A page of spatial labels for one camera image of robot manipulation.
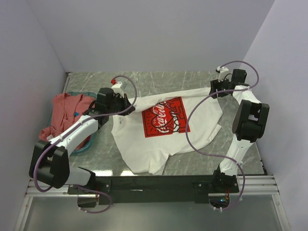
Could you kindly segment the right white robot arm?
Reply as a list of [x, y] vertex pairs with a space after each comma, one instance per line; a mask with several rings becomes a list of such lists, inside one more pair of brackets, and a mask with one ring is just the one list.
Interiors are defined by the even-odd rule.
[[270, 106], [258, 100], [250, 86], [245, 84], [245, 70], [234, 69], [230, 73], [228, 68], [218, 67], [216, 72], [219, 77], [210, 82], [210, 96], [216, 99], [230, 94], [239, 104], [232, 124], [231, 145], [211, 180], [213, 190], [222, 192], [235, 186], [238, 164], [242, 162], [248, 149], [263, 136]]

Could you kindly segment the white Coca-Cola t-shirt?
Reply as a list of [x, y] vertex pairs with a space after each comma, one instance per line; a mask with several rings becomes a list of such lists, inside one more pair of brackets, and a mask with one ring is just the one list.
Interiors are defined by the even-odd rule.
[[122, 159], [134, 174], [161, 175], [175, 154], [206, 147], [216, 137], [223, 114], [210, 88], [139, 97], [130, 115], [113, 116], [112, 135]]

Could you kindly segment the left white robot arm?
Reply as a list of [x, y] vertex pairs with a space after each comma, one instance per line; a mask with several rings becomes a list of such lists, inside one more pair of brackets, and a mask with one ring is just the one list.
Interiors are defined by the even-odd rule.
[[38, 141], [34, 147], [29, 176], [35, 184], [50, 187], [79, 185], [84, 193], [96, 189], [96, 175], [81, 167], [71, 167], [69, 156], [89, 136], [98, 131], [110, 116], [127, 116], [135, 111], [124, 90], [118, 85], [101, 88], [80, 119], [50, 141]]

